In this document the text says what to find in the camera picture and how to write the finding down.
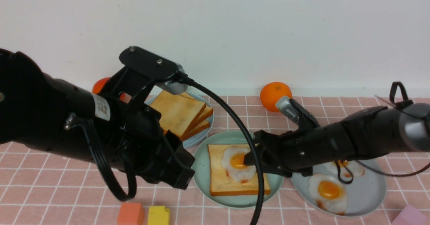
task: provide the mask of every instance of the light blue plate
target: light blue plate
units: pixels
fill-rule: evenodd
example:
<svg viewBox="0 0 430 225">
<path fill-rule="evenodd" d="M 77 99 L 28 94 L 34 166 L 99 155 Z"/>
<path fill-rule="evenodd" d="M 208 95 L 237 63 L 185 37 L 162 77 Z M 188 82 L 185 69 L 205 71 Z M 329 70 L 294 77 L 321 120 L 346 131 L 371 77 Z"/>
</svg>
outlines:
<svg viewBox="0 0 430 225">
<path fill-rule="evenodd" d="M 374 159 L 362 160 L 361 162 L 381 171 L 378 162 Z M 326 169 L 324 164 L 314 166 L 313 173 L 322 173 L 336 177 L 335 174 L 330 173 Z M 294 173 L 291 181 L 303 199 L 309 202 L 316 209 L 324 213 L 331 214 L 319 208 L 316 205 L 315 200 L 310 196 L 309 191 L 307 190 L 309 186 L 309 178 L 310 177 L 303 177 L 301 174 Z M 348 207 L 346 213 L 342 215 L 342 217 L 364 216 L 375 211 L 384 201 L 385 193 L 387 192 L 385 176 L 381 176 L 368 169 L 365 170 L 363 176 L 354 177 L 353 182 L 349 185 L 344 185 L 344 187 L 348 196 Z"/>
<path fill-rule="evenodd" d="M 208 144 L 246 144 L 246 139 L 240 131 L 229 131 L 217 133 L 203 141 L 197 148 L 194 157 L 195 162 L 192 169 L 196 172 L 194 181 L 198 189 L 210 200 L 223 206 L 236 209 L 243 209 L 255 206 L 257 196 L 211 196 L 210 182 L 211 171 L 209 163 Z M 264 196 L 264 201 L 268 201 L 281 188 L 284 178 L 273 174 L 267 174 L 267 179 L 270 184 L 270 194 Z"/>
<path fill-rule="evenodd" d="M 206 106 L 210 107 L 211 105 L 209 105 L 209 102 L 206 101 L 205 99 L 203 99 L 201 96 L 199 95 L 195 95 L 192 93 L 187 93 L 188 95 L 192 96 L 194 99 L 198 100 L 198 101 L 204 101 L 206 102 Z M 153 98 L 147 100 L 145 102 L 146 105 L 151 104 L 154 100 L 155 100 L 156 96 L 154 96 Z M 209 122 L 210 126 L 209 128 L 206 128 L 205 130 L 201 131 L 200 133 L 197 133 L 196 135 L 190 137 L 189 139 L 185 140 L 182 142 L 182 144 L 184 145 L 184 148 L 190 148 L 192 146 L 195 146 L 196 144 L 198 144 L 199 142 L 201 142 L 204 138 L 207 138 L 209 131 L 212 128 L 212 125 L 214 124 L 214 115 L 212 114 L 212 116 L 209 116 L 208 118 L 206 118 L 206 121 Z"/>
</svg>

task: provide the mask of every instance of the pink block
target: pink block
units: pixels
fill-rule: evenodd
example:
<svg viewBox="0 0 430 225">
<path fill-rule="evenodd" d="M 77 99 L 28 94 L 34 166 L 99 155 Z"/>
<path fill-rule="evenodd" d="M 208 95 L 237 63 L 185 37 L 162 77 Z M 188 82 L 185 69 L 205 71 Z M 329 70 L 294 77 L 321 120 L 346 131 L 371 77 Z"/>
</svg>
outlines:
<svg viewBox="0 0 430 225">
<path fill-rule="evenodd" d="M 391 225 L 422 225 L 426 220 L 427 216 L 418 211 L 414 206 L 407 205 Z"/>
</svg>

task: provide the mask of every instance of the yellow block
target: yellow block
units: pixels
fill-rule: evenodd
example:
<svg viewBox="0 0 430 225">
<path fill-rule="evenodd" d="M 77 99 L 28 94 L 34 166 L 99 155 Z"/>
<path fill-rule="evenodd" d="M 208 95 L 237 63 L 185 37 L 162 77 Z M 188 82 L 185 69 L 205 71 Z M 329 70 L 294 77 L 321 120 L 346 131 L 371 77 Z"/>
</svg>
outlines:
<svg viewBox="0 0 430 225">
<path fill-rule="evenodd" d="M 148 225 L 169 225 L 170 210 L 163 205 L 149 208 Z"/>
</svg>

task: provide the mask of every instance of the green plate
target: green plate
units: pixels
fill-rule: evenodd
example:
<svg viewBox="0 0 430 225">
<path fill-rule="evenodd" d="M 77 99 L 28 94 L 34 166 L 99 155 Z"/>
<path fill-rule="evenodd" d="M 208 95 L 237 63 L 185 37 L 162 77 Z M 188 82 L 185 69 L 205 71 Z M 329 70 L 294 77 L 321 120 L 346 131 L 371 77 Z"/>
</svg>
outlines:
<svg viewBox="0 0 430 225">
<path fill-rule="evenodd" d="M 246 139 L 240 131 L 229 131 L 217 133 L 206 139 L 197 148 L 194 157 L 196 158 L 192 168 L 195 170 L 194 181 L 198 189 L 213 202 L 223 206 L 236 209 L 243 209 L 255 206 L 257 196 L 211 196 L 209 188 L 211 182 L 211 171 L 209 163 L 208 144 L 246 144 Z M 264 196 L 264 201 L 268 201 L 281 188 L 284 178 L 273 174 L 267 174 L 270 184 L 270 194 Z"/>
</svg>

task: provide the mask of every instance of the stack of toast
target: stack of toast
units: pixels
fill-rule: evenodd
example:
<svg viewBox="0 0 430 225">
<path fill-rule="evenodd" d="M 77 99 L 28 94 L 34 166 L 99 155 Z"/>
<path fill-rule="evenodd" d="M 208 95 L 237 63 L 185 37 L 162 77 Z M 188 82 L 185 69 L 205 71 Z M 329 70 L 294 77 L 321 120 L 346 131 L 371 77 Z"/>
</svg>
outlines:
<svg viewBox="0 0 430 225">
<path fill-rule="evenodd" d="M 210 127 L 206 119 L 212 116 L 213 109 L 187 93 L 172 95 L 163 90 L 150 106 L 161 113 L 160 125 L 164 132 L 170 130 L 181 141 Z"/>
</svg>

